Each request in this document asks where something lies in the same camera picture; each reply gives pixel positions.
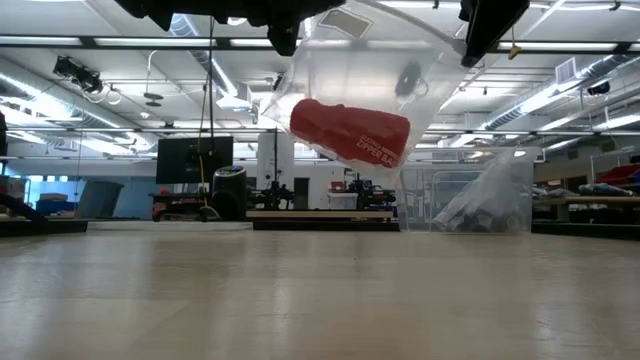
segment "plastic bag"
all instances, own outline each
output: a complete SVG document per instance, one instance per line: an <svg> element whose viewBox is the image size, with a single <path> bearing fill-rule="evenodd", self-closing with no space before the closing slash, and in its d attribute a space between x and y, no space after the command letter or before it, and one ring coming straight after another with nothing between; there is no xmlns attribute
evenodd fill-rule
<svg viewBox="0 0 640 360"><path fill-rule="evenodd" d="M518 233L530 229L533 161L539 148L514 148L485 164L485 171L434 218L446 231Z"/></svg>
<svg viewBox="0 0 640 360"><path fill-rule="evenodd" d="M620 189L606 183L585 184L578 187L580 195L591 196L634 196L633 191Z"/></svg>
<svg viewBox="0 0 640 360"><path fill-rule="evenodd" d="M458 40L375 1L318 15L263 115L368 178L395 179L467 70Z"/></svg>

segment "clear plastic bin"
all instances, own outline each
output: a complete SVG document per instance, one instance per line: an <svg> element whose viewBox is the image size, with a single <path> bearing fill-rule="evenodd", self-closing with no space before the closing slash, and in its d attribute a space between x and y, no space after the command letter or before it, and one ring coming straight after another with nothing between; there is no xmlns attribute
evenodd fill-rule
<svg viewBox="0 0 640 360"><path fill-rule="evenodd" d="M329 209L355 210L358 207L358 194L329 193Z"/></svg>
<svg viewBox="0 0 640 360"><path fill-rule="evenodd" d="M263 115L298 141L389 184L467 73L460 66L464 44L371 0L347 0L312 24ZM324 107L292 116L297 105L315 103L309 99ZM328 107L332 116L317 111ZM336 110L345 108L349 116Z"/></svg>
<svg viewBox="0 0 640 360"><path fill-rule="evenodd" d="M403 231L521 233L531 230L538 148L433 150L397 182Z"/></svg>

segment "ceiling pipe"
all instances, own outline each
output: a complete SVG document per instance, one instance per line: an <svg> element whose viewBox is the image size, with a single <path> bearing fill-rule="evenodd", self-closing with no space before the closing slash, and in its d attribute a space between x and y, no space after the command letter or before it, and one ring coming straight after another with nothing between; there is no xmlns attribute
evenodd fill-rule
<svg viewBox="0 0 640 360"><path fill-rule="evenodd" d="M628 91L628 92L626 92L624 94L618 95L618 96L613 97L611 99L607 99L607 100L605 100L603 102L600 102L598 104L595 104L593 106L589 106L587 108L584 108L583 110L580 110L580 111L575 112L575 113L573 113L571 115L565 116L565 117L563 117L561 119L554 120L554 121L550 122L549 124L541 127L538 130L547 131L547 130L556 129L556 128L560 127L560 126L564 126L564 125L566 125L566 124L568 124L570 122L573 122L575 120L588 117L592 113L599 112L600 110L602 110L602 109L604 109L606 107L609 107L611 105L615 105L615 104L620 103L622 101L631 99L631 98L633 98L635 96L640 96L640 87L637 87L637 88L635 88L635 89L633 89L631 91ZM509 142L503 143L501 146L514 145L515 143L526 144L526 143L534 141L534 140L536 140L538 138L540 138L540 136L529 135L526 138L521 139L521 140L510 140Z"/></svg>
<svg viewBox="0 0 640 360"><path fill-rule="evenodd" d="M75 127L91 127L107 129L131 129L139 125L124 119L96 104L91 103L82 96L45 80L28 70L0 58L0 82L7 87L17 89L22 93L26 107L33 106L37 112L56 118L81 117L82 121L75 122ZM55 111L55 114L47 114L47 110ZM51 124L52 129L59 128ZM151 146L157 140L153 134L133 134L131 138L140 137Z"/></svg>
<svg viewBox="0 0 640 360"><path fill-rule="evenodd" d="M577 64L576 74L578 79L575 80L574 83L563 88L563 84L558 85L555 78L550 79L535 87L527 95L522 96L514 104L489 114L487 120L479 129L496 130L513 120L519 119L551 104L563 95L593 86L593 84L607 76L613 70L637 59L638 57L634 55L609 55L586 66L579 67L580 64ZM463 135L452 139L449 145L458 147L473 139L473 135Z"/></svg>

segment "black monitor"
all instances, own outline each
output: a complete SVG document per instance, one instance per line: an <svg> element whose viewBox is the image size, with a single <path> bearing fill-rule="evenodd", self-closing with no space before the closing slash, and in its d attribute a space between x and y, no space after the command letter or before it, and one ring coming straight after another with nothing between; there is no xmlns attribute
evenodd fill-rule
<svg viewBox="0 0 640 360"><path fill-rule="evenodd" d="M204 169L204 182L211 183L213 173L233 163L233 137L200 139L200 154ZM200 159L198 139L161 139L158 141L157 184L199 183Z"/></svg>

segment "cable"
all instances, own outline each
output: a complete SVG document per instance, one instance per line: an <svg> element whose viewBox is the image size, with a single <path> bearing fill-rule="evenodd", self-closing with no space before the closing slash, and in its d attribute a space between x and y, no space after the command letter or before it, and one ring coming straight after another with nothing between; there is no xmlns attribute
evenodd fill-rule
<svg viewBox="0 0 640 360"><path fill-rule="evenodd" d="M202 97L202 111L200 113L200 131L198 131L198 158L200 160L200 185L204 187L204 162L202 160L202 152L201 152L201 139L202 139L202 130L204 128L204 111L207 104L207 95L209 95L209 125L211 131L211 151L215 151L214 147L214 139L213 139L213 79L211 77L212 72L212 52L213 52L213 16L209 17L209 71L207 72L207 79L205 82L204 94ZM212 191L213 184L209 187L209 193L213 193ZM207 197L204 198L204 206L209 207L209 203L207 201Z"/></svg>

